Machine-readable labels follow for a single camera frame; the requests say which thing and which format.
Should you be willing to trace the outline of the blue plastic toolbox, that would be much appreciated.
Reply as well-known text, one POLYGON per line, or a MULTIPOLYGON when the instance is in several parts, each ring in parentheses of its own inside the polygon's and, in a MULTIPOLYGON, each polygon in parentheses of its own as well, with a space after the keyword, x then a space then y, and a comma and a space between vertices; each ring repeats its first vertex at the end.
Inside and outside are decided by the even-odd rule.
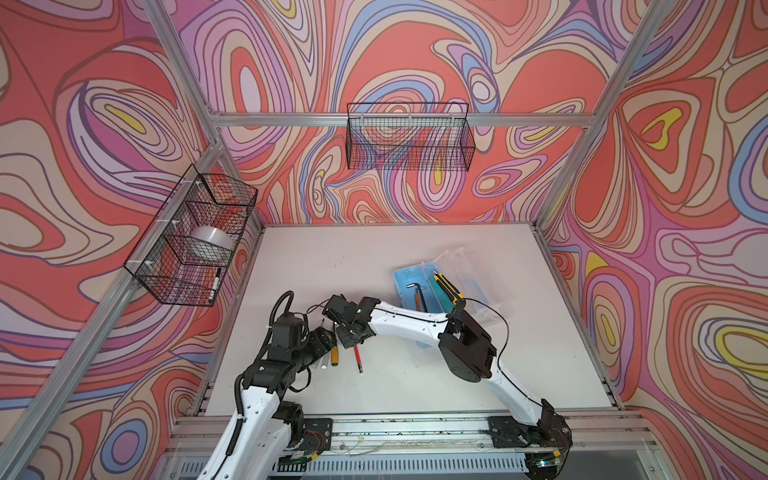
POLYGON ((479 247, 448 249, 434 258, 397 268, 392 279, 400 305, 428 313, 448 313, 460 300, 500 348, 507 340, 509 291, 504 278, 479 247))

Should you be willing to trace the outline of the yellow black utility knife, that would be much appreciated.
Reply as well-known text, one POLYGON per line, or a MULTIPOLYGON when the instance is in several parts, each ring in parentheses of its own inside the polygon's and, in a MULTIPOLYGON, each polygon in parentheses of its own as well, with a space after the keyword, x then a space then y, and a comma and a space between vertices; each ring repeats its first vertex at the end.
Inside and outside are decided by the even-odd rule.
POLYGON ((433 278, 440 284, 444 292, 452 298, 454 305, 457 305, 464 298, 461 292, 442 273, 434 271, 433 278))

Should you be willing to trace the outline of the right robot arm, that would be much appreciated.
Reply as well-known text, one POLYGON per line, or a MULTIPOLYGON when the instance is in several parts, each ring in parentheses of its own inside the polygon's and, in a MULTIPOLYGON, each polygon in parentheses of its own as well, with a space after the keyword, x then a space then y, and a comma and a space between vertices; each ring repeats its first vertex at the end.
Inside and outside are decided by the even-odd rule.
POLYGON ((355 303, 332 296, 322 314, 336 326, 346 348, 374 336, 413 340, 439 350, 448 370, 469 383, 486 385, 511 413, 514 445, 573 445, 565 418, 544 398, 520 385, 501 361, 492 337, 466 310, 461 299, 448 313, 428 313, 393 306, 373 297, 355 303))

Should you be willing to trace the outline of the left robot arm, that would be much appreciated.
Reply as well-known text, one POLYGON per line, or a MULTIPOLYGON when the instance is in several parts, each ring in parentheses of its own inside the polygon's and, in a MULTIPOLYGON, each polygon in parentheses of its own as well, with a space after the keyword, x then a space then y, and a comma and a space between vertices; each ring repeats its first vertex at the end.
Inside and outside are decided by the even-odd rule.
POLYGON ((299 373, 336 346, 333 333, 308 328, 304 314, 270 321, 265 344, 234 382, 235 412, 200 479, 266 479, 304 436, 302 407, 284 399, 299 373))

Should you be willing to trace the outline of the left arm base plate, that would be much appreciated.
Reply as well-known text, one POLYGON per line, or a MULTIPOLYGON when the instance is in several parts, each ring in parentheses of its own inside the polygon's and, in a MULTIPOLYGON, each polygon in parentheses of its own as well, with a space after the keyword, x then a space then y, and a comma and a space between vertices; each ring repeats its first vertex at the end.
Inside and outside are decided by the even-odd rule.
POLYGON ((321 454, 332 446, 333 420, 329 417, 304 420, 299 436, 292 439, 286 450, 298 456, 321 454))

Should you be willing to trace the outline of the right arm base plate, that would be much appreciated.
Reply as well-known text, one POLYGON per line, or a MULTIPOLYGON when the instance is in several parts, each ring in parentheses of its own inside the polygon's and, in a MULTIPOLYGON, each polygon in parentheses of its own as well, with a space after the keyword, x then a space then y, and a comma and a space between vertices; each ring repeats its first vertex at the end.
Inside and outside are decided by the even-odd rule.
POLYGON ((557 448, 573 445, 572 432, 565 418, 546 412, 534 426, 519 423, 512 416, 488 418, 487 434, 495 448, 557 448))

